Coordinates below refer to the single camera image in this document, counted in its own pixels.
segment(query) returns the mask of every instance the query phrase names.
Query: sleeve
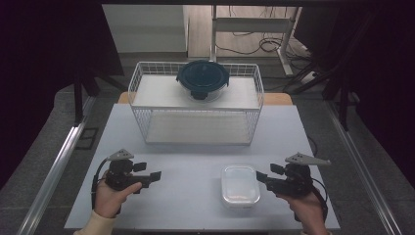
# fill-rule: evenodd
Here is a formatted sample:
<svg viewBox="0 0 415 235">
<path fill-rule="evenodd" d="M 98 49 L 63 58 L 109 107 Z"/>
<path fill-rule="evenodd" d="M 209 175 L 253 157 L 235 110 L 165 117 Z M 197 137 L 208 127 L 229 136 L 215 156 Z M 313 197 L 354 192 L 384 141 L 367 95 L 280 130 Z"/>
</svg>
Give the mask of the sleeve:
<svg viewBox="0 0 415 235">
<path fill-rule="evenodd" d="M 105 218 L 99 216 L 94 211 L 91 212 L 91 217 L 79 231 L 75 231 L 73 235 L 111 235 L 115 223 L 115 218 Z"/>
</svg>

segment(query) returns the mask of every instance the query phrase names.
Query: container lid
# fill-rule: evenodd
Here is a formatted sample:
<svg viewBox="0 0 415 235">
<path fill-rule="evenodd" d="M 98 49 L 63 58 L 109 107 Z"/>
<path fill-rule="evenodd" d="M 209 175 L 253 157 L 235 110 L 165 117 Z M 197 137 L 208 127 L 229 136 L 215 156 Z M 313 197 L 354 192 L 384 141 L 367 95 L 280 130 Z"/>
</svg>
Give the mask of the container lid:
<svg viewBox="0 0 415 235">
<path fill-rule="evenodd" d="M 194 61 L 180 68 L 176 80 L 191 91 L 196 100 L 204 100 L 208 93 L 229 85 L 229 72 L 220 64 Z"/>
<path fill-rule="evenodd" d="M 222 170 L 222 200 L 230 208 L 250 208 L 259 201 L 256 171 L 246 164 L 232 164 Z"/>
</svg>

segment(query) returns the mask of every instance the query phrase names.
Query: human hand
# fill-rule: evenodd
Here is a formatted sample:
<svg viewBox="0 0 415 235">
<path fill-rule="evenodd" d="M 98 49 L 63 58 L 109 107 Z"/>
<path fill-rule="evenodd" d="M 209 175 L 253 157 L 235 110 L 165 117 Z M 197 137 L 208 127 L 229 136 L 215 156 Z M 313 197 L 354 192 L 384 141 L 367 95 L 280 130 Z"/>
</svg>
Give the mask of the human hand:
<svg viewBox="0 0 415 235">
<path fill-rule="evenodd" d="M 305 197 L 293 198 L 287 195 L 277 194 L 277 197 L 286 200 L 290 209 L 297 215 L 302 223 L 304 231 L 308 235 L 327 234 L 324 225 L 323 210 L 320 201 L 314 193 L 309 193 Z"/>
<path fill-rule="evenodd" d="M 100 181 L 97 187 L 95 196 L 95 213 L 102 217 L 113 218 L 121 207 L 122 203 L 126 201 L 128 195 L 141 189 L 143 185 L 138 182 L 122 191 L 116 191 L 105 182 L 104 179 Z"/>
</svg>

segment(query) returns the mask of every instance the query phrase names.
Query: wire rack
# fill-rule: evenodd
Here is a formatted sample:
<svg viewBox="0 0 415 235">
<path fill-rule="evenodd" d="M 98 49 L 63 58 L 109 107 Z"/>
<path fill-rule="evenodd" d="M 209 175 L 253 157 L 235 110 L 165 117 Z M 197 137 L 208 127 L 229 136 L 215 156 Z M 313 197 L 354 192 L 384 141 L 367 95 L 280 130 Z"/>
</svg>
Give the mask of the wire rack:
<svg viewBox="0 0 415 235">
<path fill-rule="evenodd" d="M 201 103 L 176 81 L 185 65 L 137 64 L 128 100 L 146 143 L 250 145 L 263 104 L 258 66 L 222 64 L 229 87 L 217 100 Z"/>
</svg>

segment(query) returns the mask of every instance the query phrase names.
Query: white table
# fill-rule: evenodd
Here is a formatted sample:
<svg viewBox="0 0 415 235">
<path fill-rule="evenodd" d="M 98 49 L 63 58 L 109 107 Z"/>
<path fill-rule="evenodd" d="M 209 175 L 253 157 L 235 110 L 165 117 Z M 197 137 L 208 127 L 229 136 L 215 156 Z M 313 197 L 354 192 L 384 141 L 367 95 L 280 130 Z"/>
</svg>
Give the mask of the white table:
<svg viewBox="0 0 415 235">
<path fill-rule="evenodd" d="M 146 145 L 129 105 L 114 105 L 91 166 L 65 228 L 85 225 L 91 212 L 90 188 L 99 163 L 124 148 L 134 162 L 147 162 L 146 174 L 161 170 L 161 181 L 129 196 L 115 228 L 139 231 L 273 231 L 301 229 L 288 204 L 259 184 L 260 200 L 250 209 L 228 209 L 221 202 L 220 173 L 246 164 L 271 177 L 271 163 L 297 152 L 312 155 L 296 106 L 264 106 L 251 146 Z M 311 176 L 321 179 L 316 166 Z M 340 226 L 328 202 L 326 226 Z"/>
</svg>

